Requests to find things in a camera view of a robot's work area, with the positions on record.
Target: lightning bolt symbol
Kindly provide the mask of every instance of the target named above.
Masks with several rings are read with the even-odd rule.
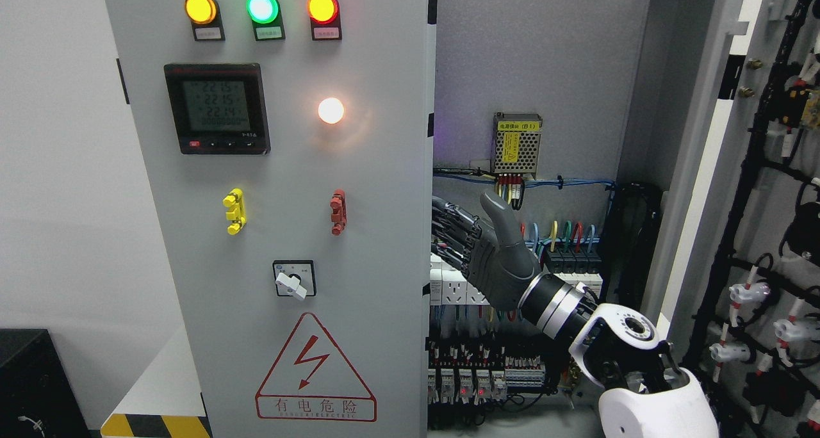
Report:
[[[306,386],[308,386],[308,384],[310,384],[310,382],[308,382],[308,380],[310,380],[310,378],[313,376],[313,374],[316,373],[316,371],[318,371],[319,368],[322,367],[322,364],[325,361],[327,361],[327,357],[331,356],[330,353],[326,353],[326,354],[315,356],[315,357],[308,357],[308,359],[305,358],[305,355],[308,354],[310,349],[313,348],[313,345],[316,344],[316,341],[318,341],[318,340],[319,340],[318,337],[310,336],[310,340],[307,342],[307,344],[305,344],[305,348],[302,348],[302,353],[300,353],[299,356],[296,358],[296,361],[293,362],[293,365],[296,366],[298,364],[302,364],[302,363],[305,363],[305,362],[311,362],[311,361],[319,360],[319,362],[317,362],[316,366],[313,368],[313,371],[310,371],[310,374],[307,375],[307,378],[300,380],[299,389],[303,389]]]

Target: high voltage warning triangle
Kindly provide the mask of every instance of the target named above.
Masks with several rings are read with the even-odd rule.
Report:
[[[316,315],[302,313],[256,394],[263,419],[375,421],[375,397]]]

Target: screw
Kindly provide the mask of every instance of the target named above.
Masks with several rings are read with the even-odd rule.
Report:
[[[764,67],[764,61],[761,59],[749,59],[749,61],[746,62],[746,68],[751,68],[752,70],[760,70],[762,67]]]

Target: lcd display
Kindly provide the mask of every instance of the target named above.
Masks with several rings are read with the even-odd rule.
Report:
[[[183,81],[192,131],[251,131],[243,81]]]

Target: digital power meter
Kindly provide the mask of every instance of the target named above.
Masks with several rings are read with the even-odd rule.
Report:
[[[179,151],[261,155],[270,151],[257,63],[165,65]]]

